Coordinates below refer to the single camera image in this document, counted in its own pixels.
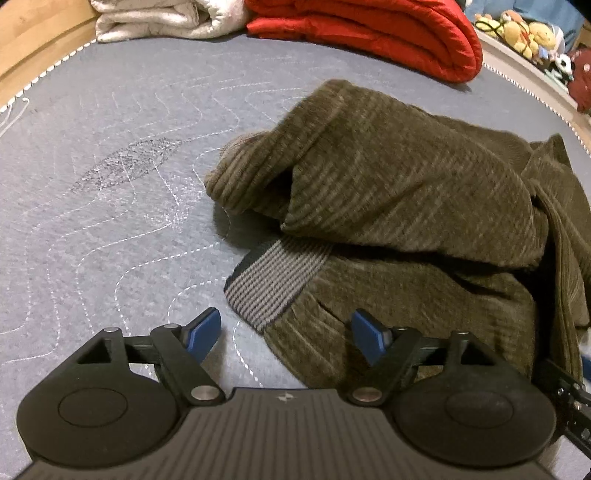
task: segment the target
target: stuffed animal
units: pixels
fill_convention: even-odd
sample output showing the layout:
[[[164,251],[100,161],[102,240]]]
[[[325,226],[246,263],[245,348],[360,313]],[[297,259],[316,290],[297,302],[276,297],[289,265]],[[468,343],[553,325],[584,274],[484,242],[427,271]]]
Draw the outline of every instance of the stuffed animal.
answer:
[[[476,22],[474,25],[478,30],[482,30],[486,35],[497,40],[499,36],[503,37],[502,25],[496,20],[493,20],[489,14],[486,14],[484,17],[481,14],[476,14],[475,19]]]
[[[529,25],[523,20],[523,17],[514,10],[505,10],[501,14],[501,19],[499,20],[501,25],[506,24],[507,22],[517,22],[528,34],[530,33]]]
[[[570,60],[568,55],[558,55],[554,60],[550,62],[550,67],[548,68],[548,75],[560,86],[566,89],[569,82],[574,80],[573,78],[573,70],[575,66],[574,63]]]
[[[513,50],[531,60],[538,54],[538,44],[533,40],[533,35],[517,22],[510,20],[503,24],[504,39]]]
[[[534,41],[539,45],[538,54],[534,57],[534,60],[540,64],[548,65],[551,60],[550,52],[556,48],[556,36],[552,29],[541,22],[530,23],[530,34],[533,36]]]
[[[515,10],[505,10],[502,14],[501,14],[501,23],[506,23],[506,22],[517,22],[519,24],[525,23],[523,21],[523,17],[517,13]]]

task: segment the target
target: ribbed cuff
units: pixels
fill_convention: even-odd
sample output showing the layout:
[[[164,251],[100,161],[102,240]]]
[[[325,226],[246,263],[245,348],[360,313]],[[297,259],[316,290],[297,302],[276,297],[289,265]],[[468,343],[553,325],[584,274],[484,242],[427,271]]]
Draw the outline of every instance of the ribbed cuff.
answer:
[[[230,307],[262,332],[316,275],[331,248],[327,242],[284,236],[258,258],[245,257],[225,286]]]

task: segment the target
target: metal screw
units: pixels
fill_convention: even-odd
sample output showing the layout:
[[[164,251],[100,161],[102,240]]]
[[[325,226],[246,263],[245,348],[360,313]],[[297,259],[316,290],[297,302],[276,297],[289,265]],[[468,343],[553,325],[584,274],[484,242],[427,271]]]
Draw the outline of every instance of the metal screw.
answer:
[[[212,401],[215,400],[220,394],[217,387],[213,385],[199,385],[191,390],[191,396],[195,400],[201,401]]]
[[[370,403],[382,398],[382,393],[374,387],[360,387],[353,392],[353,398],[357,401]]]

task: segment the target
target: folded white blanket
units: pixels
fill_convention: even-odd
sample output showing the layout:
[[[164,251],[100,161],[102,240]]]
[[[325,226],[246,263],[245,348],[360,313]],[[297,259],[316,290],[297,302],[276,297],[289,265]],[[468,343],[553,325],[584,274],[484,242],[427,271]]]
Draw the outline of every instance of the folded white blanket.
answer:
[[[141,37],[215,38],[250,20],[244,0],[90,0],[99,42]]]

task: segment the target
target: red blanket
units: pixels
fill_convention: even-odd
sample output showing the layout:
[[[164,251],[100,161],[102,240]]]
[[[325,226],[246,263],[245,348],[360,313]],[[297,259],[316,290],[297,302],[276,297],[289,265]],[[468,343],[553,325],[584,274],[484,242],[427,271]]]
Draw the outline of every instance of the red blanket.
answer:
[[[454,0],[246,0],[261,38],[309,40],[369,51],[448,82],[482,67],[474,27]]]

